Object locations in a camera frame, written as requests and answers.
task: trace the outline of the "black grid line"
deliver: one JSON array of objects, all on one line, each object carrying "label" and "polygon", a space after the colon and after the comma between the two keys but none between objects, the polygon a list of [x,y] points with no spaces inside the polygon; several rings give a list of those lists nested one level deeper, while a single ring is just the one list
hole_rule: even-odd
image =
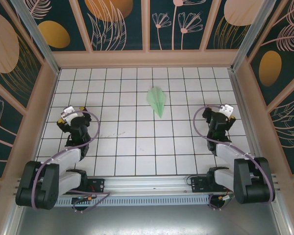
[{"label": "black grid line", "polygon": [[117,169],[117,156],[118,156],[118,139],[119,139],[119,120],[120,120],[120,103],[121,103],[121,90],[122,90],[122,79],[120,80],[120,95],[119,95],[119,112],[118,112],[118,127],[117,127],[117,141],[116,141],[116,160],[114,163],[114,176],[116,175],[116,169]]},{"label": "black grid line", "polygon": [[[106,88],[106,79],[104,80],[104,86],[103,86],[103,90]],[[101,123],[101,117],[102,117],[102,110],[103,110],[103,99],[104,99],[104,93],[102,94],[102,105],[101,105],[101,113],[100,113],[100,123]],[[99,132],[98,132],[98,142],[97,142],[97,150],[96,150],[96,156],[98,155],[98,147],[99,147],[99,136],[100,136],[100,129],[99,129]],[[96,164],[97,164],[97,157],[96,157],[96,160],[95,160],[95,167],[94,167],[94,175],[95,175],[95,171],[96,171]]]},{"label": "black grid line", "polygon": [[[191,114],[190,114],[190,108],[188,105],[188,97],[187,97],[187,90],[186,90],[186,83],[184,79],[184,86],[185,86],[185,95],[186,95],[186,102],[187,102],[187,110],[188,110],[188,116],[190,118],[190,128],[191,128],[191,134],[192,134],[192,119],[191,119]],[[193,151],[194,151],[194,159],[195,159],[195,167],[196,167],[196,174],[198,174],[197,170],[197,162],[196,162],[196,155],[195,155],[195,144],[194,144],[194,138],[192,137],[192,143],[193,143]]]},{"label": "black grid line", "polygon": [[[171,105],[171,92],[170,92],[170,78],[169,78],[169,69],[167,68],[168,73],[168,85],[169,85],[169,99],[170,99],[170,105]],[[173,135],[173,147],[174,147],[174,159],[175,159],[175,172],[177,174],[177,165],[176,165],[176,152],[175,152],[175,140],[174,140],[174,126],[173,126],[173,115],[172,115],[172,109],[171,110],[171,122],[172,122],[172,135]]]}]

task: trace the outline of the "dark teal wallpaper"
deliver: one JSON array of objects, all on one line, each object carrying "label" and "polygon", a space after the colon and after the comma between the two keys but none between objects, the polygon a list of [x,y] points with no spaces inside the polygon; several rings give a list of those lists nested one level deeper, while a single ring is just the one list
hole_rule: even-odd
[{"label": "dark teal wallpaper", "polygon": [[23,116],[0,96],[0,177],[3,174]]},{"label": "dark teal wallpaper", "polygon": [[294,0],[284,7],[250,65],[267,105],[294,79]]},{"label": "dark teal wallpaper", "polygon": [[211,3],[151,0],[150,50],[199,49]]},{"label": "dark teal wallpaper", "polygon": [[141,0],[78,0],[93,50],[142,50]]},{"label": "dark teal wallpaper", "polygon": [[238,49],[261,0],[222,0],[206,49]]},{"label": "dark teal wallpaper", "polygon": [[277,7],[279,6],[281,0],[276,0],[273,9],[271,10],[266,22],[264,23],[263,27],[261,28],[260,32],[258,33],[257,37],[255,38],[255,41],[253,42],[253,44],[251,45],[250,49],[247,52],[247,57],[249,57],[249,55],[251,54],[251,52],[254,50],[254,47],[256,46],[256,43],[258,42],[258,39],[260,37],[260,35],[263,34],[264,30],[266,29],[269,21],[271,20],[273,14],[275,13]]},{"label": "dark teal wallpaper", "polygon": [[41,64],[0,4],[0,84],[25,107]]},{"label": "dark teal wallpaper", "polygon": [[291,172],[294,174],[294,91],[270,115]]}]

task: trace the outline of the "white robot part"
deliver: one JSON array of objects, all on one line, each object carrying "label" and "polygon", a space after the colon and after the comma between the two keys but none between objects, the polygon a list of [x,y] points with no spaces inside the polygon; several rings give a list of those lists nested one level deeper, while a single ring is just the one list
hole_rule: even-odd
[{"label": "white robot part", "polygon": [[59,196],[80,185],[81,175],[76,172],[65,172],[59,178]]}]

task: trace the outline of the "white tile floor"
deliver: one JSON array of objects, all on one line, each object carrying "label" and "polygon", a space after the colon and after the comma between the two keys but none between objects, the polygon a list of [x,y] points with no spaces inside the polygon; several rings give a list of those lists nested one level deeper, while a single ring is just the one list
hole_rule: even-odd
[{"label": "white tile floor", "polygon": [[[166,95],[163,117],[147,103],[147,92],[160,87]],[[38,161],[64,148],[68,134],[56,126],[62,110],[85,106],[101,120],[99,137],[76,164],[88,175],[133,176],[205,174],[226,165],[194,132],[192,119],[203,105],[227,103],[238,119],[230,139],[250,152],[227,68],[126,68],[61,70]],[[208,124],[197,116],[200,132]],[[89,133],[97,130],[92,122]]]}]

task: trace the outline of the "cable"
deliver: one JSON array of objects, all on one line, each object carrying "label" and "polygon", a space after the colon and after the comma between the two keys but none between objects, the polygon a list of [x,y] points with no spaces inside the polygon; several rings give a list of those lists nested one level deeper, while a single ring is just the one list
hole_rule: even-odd
[{"label": "cable", "polygon": [[205,108],[211,108],[211,107],[214,107],[214,108],[220,108],[220,106],[216,106],[216,105],[211,105],[211,106],[203,106],[201,108],[199,108],[196,113],[194,114],[194,118],[193,118],[193,126],[194,126],[194,130],[197,132],[197,134],[199,134],[199,136],[203,137],[204,139],[208,140],[208,141],[211,141],[211,142],[214,142],[214,143],[220,143],[220,144],[225,144],[231,148],[233,148],[234,150],[236,150],[237,152],[243,154],[244,156],[248,157],[254,164],[255,166],[258,168],[258,170],[260,171],[260,173],[263,175],[267,185],[268,185],[268,189],[269,189],[269,193],[270,193],[270,197],[269,197],[269,201],[268,203],[271,203],[273,201],[273,188],[272,188],[272,185],[269,181],[269,178],[268,176],[265,174],[264,170],[260,167],[260,165],[248,154],[248,153],[245,153],[244,151],[242,151],[241,149],[239,149],[238,147],[234,146],[233,144],[231,143],[227,143],[227,142],[221,142],[221,141],[216,141],[216,140],[213,140],[213,139],[210,139],[210,138],[207,138],[205,136],[203,136],[196,128],[196,123],[195,123],[195,120],[196,120],[196,116],[197,114],[205,109]]},{"label": "cable", "polygon": [[66,118],[67,116],[69,115],[72,115],[72,114],[76,114],[76,113],[84,113],[84,114],[90,114],[92,115],[97,123],[98,123],[98,129],[97,129],[97,132],[95,133],[95,136],[88,142],[84,143],[84,144],[81,144],[81,145],[77,145],[77,146],[74,146],[74,147],[69,147],[67,149],[64,149],[58,153],[56,153],[55,155],[53,155],[52,157],[50,157],[48,160],[46,160],[44,163],[42,163],[42,165],[40,166],[40,168],[38,169],[37,173],[36,173],[36,176],[35,176],[35,179],[34,179],[34,182],[33,182],[33,190],[31,192],[31,206],[34,208],[34,210],[37,210],[37,207],[36,207],[36,204],[35,204],[35,192],[36,192],[36,186],[37,186],[37,182],[38,182],[38,178],[39,178],[39,175],[41,173],[41,171],[43,170],[43,168],[45,167],[45,165],[47,165],[49,162],[57,159],[59,156],[61,156],[62,153],[66,152],[66,151],[69,151],[69,150],[72,150],[72,149],[77,149],[77,148],[81,148],[81,147],[84,147],[88,144],[90,144],[92,141],[95,140],[95,138],[98,136],[99,134],[99,130],[100,130],[100,121],[98,119],[98,117],[96,117],[95,114],[91,113],[91,112],[88,112],[88,111],[75,111],[75,112],[71,112],[67,115],[64,116],[64,118]]}]

